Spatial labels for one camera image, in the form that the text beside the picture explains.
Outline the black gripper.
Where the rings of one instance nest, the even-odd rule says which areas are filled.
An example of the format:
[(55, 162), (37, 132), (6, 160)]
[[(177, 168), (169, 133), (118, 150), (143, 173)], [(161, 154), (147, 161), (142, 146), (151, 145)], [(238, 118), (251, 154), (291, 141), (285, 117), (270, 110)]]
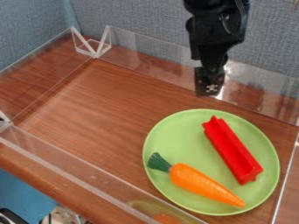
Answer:
[(221, 93), (230, 48), (245, 41), (250, 0), (185, 0), (191, 13), (186, 22), (190, 35), (191, 58), (203, 67), (194, 69), (195, 94), (198, 97)]

